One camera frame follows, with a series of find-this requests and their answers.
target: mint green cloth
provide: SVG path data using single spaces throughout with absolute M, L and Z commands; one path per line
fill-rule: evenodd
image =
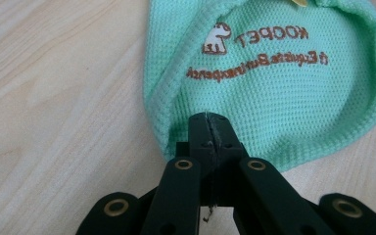
M 206 43 L 216 24 L 218 48 Z M 376 10 L 365 0 L 153 0 L 144 102 L 167 160 L 201 112 L 229 118 L 249 154 L 279 170 L 330 155 L 376 124 Z

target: embroidered dog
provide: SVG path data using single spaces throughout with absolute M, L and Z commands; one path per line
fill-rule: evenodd
M 227 23 L 216 23 L 203 45 L 203 53 L 225 55 L 227 49 L 225 48 L 223 39 L 229 38 L 230 36 L 231 28 Z

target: wooden table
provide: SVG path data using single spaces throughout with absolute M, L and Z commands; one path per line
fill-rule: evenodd
M 101 197 L 159 183 L 142 105 L 148 7 L 0 0 L 0 234 L 74 234 Z M 284 176 L 316 203 L 340 192 L 376 211 L 376 127 Z M 230 209 L 201 233 L 238 233 Z

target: teal fabric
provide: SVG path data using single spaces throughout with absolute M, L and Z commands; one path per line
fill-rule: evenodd
M 205 54 L 217 23 L 231 29 L 226 53 Z M 253 38 L 265 27 L 271 37 Z M 229 118 L 249 154 L 279 170 L 330 155 L 376 124 L 376 10 L 365 0 L 153 0 L 143 95 L 167 160 L 201 112 Z

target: wood grain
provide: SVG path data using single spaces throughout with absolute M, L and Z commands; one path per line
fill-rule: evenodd
M 74 234 L 101 197 L 158 184 L 165 161 L 142 102 L 148 8 L 0 0 L 0 234 Z M 316 203 L 340 192 L 376 211 L 376 127 L 284 176 Z M 231 209 L 201 234 L 238 234 Z

